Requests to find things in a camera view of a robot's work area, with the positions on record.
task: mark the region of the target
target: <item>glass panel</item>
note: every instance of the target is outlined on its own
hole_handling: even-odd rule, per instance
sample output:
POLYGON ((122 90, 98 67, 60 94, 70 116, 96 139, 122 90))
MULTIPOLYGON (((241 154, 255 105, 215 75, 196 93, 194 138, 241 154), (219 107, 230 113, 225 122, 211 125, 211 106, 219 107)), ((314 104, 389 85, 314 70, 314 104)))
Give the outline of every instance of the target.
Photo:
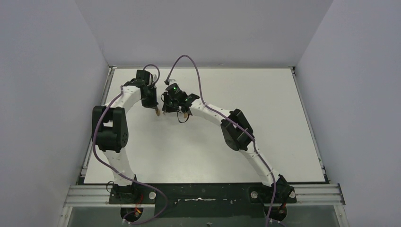
MULTIPOLYGON (((333 206, 289 206, 287 209, 288 215, 283 221, 287 227, 339 226, 333 206)), ((120 208, 118 207, 75 207, 72 210, 68 227, 121 227, 121 221, 120 208)), ((207 223, 212 223, 210 227, 263 227, 264 219, 250 218, 248 216, 229 218, 157 218, 140 226, 207 227, 207 223)), ((269 226, 277 227, 281 225, 273 223, 269 226)))

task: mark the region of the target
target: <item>black bracket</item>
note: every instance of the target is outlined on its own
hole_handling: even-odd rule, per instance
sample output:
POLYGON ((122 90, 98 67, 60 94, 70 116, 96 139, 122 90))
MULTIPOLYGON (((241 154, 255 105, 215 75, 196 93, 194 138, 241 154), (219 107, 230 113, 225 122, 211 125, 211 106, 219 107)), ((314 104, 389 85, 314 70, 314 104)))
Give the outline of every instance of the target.
MULTIPOLYGON (((253 129, 241 110, 235 109, 234 111, 230 111, 230 115, 228 116, 228 118, 237 123, 250 135, 252 135, 252 137, 254 137, 253 129)), ((226 119, 223 119, 221 121, 220 126, 221 130, 223 131, 224 140, 231 149, 236 151, 248 150, 247 146, 249 143, 252 142, 252 140, 242 130, 234 127, 234 125, 226 119)))
POLYGON ((114 184, 110 192, 109 204, 135 204, 140 202, 140 198, 142 198, 141 204, 154 204, 155 198, 149 198, 151 192, 155 191, 136 183, 129 186, 114 184))
MULTIPOLYGON (((92 111, 92 139, 100 116, 106 106, 95 106, 92 111)), ((121 107, 110 108, 107 111, 97 132, 96 145, 102 151, 114 150, 119 153, 128 142, 128 126, 125 109, 121 107), (113 121, 113 126, 104 126, 105 122, 113 121)))
MULTIPOLYGON (((270 203, 271 197, 273 196, 273 184, 271 187, 263 186, 263 187, 250 187, 249 190, 252 192, 256 192, 258 197, 257 199, 251 197, 251 203, 270 203)), ((279 179, 276 179, 276 195, 274 197, 275 203, 296 203, 296 197, 294 194, 293 198, 290 198, 290 194, 294 191, 294 187, 290 186, 286 179, 279 175, 279 179)))
POLYGON ((152 75, 146 70, 137 70, 137 75, 130 81, 124 84, 126 86, 135 86, 140 89, 140 97, 142 106, 145 108, 157 109, 157 92, 155 84, 150 82, 150 77, 152 75))
POLYGON ((187 95, 176 83, 169 85, 163 93, 163 112, 172 113, 180 110, 191 115, 189 107, 200 97, 195 94, 187 95))

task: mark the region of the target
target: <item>curved white arm segment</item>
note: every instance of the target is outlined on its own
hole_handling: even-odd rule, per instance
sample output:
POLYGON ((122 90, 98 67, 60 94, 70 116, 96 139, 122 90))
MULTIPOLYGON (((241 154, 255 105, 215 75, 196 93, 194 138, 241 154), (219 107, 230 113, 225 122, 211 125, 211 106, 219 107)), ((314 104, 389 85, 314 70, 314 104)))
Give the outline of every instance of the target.
MULTIPOLYGON (((230 115, 230 111, 229 110, 224 110, 221 109, 217 106, 214 105, 210 105, 208 104, 209 107, 221 112, 224 116, 228 117, 230 115)), ((190 111, 192 113, 193 116, 198 116, 201 118, 204 118, 210 122, 212 122, 213 124, 220 126, 221 124, 221 120, 223 120, 224 118, 222 116, 220 116, 219 114, 209 110, 208 108, 206 108, 206 106, 202 103, 201 100, 196 99, 192 105, 190 106, 190 111)))
MULTIPOLYGON (((208 104, 208 106, 221 112, 226 117, 228 117, 230 115, 229 110, 221 109, 217 106, 210 105, 210 104, 208 104)), ((220 126, 221 120, 224 119, 219 114, 206 108, 206 106, 199 99, 195 100, 192 103, 192 106, 190 107, 190 111, 193 116, 202 117, 202 118, 214 123, 217 126, 220 126)), ((256 173, 259 175, 259 177, 261 179, 262 184, 264 184, 268 187, 271 187, 271 185, 273 184, 273 178, 271 177, 271 174, 274 174, 274 179, 276 181, 279 179, 279 172, 273 168, 273 166, 267 161, 267 159, 264 157, 264 155, 259 152, 260 156, 263 158, 263 160, 266 162, 266 164, 271 169, 271 172, 267 169, 267 167, 262 162, 260 157, 256 154, 256 152, 254 151, 254 148, 253 148, 253 142, 251 142, 248 145, 247 151, 239 150, 239 152, 248 160, 248 162, 255 169, 256 173)))
MULTIPOLYGON (((129 177, 130 179, 134 179, 135 174, 131 170, 131 166, 128 161, 127 152, 125 151, 125 148, 121 148, 119 153, 116 153, 114 150, 107 150, 104 151, 103 154, 106 155, 107 160, 109 161, 109 164, 112 167, 116 168, 124 176, 129 177)), ((118 184, 119 186, 127 186, 132 184, 131 181, 122 178, 114 171, 113 171, 113 176, 114 176, 114 183, 118 184)))
POLYGON ((256 149, 259 152, 259 156, 261 156, 263 158, 263 160, 269 166, 271 172, 267 169, 265 164, 262 162, 262 160, 256 154, 256 152, 253 148, 253 142, 251 142, 247 148, 248 148, 247 151, 239 150, 239 152, 248 160, 248 162, 255 169, 256 173, 259 175, 259 177, 261 179, 262 184, 264 184, 268 187, 271 187, 271 185, 274 183, 271 175, 273 174, 274 179, 277 181, 279 179, 279 172, 273 168, 273 166, 267 161, 267 158, 259 151, 258 144, 256 144, 256 149))
POLYGON ((135 86, 122 87, 122 96, 119 97, 111 106, 111 108, 123 107, 127 113, 135 103, 141 100, 140 89, 135 86))
MULTIPOLYGON (((122 91, 123 95, 119 97, 111 107, 123 107, 125 109, 125 113, 127 113, 136 102, 141 100, 140 89, 135 86, 126 86, 122 88, 122 91)), ((122 148, 119 153, 116 153, 114 150, 106 150, 103 153, 106 155, 107 160, 112 167, 116 168, 118 171, 120 171, 120 173, 124 174, 124 176, 134 179, 135 174, 131 169, 125 148, 122 148)), ((131 181, 122 178, 114 171, 113 176, 115 184, 120 186, 132 184, 131 181)))

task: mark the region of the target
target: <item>white panel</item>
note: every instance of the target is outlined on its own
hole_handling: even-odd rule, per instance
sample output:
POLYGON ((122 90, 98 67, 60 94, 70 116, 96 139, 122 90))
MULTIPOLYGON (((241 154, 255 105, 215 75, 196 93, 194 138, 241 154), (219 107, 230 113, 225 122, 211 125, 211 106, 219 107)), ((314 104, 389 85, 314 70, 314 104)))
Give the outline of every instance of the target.
MULTIPOLYGON (((159 94, 166 88, 163 80, 168 71, 161 70, 159 94)), ((120 85, 135 73, 116 70, 107 100, 117 95, 120 85)), ((205 100, 221 108, 241 109, 254 129, 261 152, 288 181, 324 181, 290 69, 200 69, 200 76, 205 100)), ((188 94, 199 94, 194 69, 175 69, 171 78, 188 94)), ((128 112, 127 121, 127 155, 140 181, 259 181, 248 161, 225 144, 221 129, 206 120, 191 117, 180 124, 175 113, 157 117, 154 110, 137 103, 128 112)), ((112 179, 111 170, 92 156, 85 183, 112 179)))
POLYGON ((53 227, 108 73, 73 0, 0 1, 0 220, 53 227))
POLYGON ((295 66, 332 0, 76 0, 110 65, 295 66))
POLYGON ((352 227, 401 226, 400 65, 401 1, 335 0, 296 67, 352 227))

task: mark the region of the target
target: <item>black mounting plate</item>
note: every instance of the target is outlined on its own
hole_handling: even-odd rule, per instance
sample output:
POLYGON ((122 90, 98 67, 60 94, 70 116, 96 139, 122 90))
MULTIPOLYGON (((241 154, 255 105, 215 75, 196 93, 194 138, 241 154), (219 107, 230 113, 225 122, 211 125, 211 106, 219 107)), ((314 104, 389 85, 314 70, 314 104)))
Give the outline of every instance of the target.
MULTIPOLYGON (((231 217, 246 215, 252 218, 263 218, 262 203, 270 204, 272 188, 262 183, 158 183, 150 184, 160 189, 168 197, 168 207, 160 216, 172 217, 231 217), (257 192, 257 199, 251 198, 251 192, 257 192)), ((165 199, 156 193, 154 200, 149 199, 153 190, 138 185, 143 195, 141 204, 154 204, 155 213, 165 205, 165 199)), ((110 204, 135 204, 139 200, 129 198, 117 199, 110 194, 110 204)), ((284 201, 275 199, 275 203, 284 201)), ((296 198, 288 198, 287 203, 296 203, 296 198)))

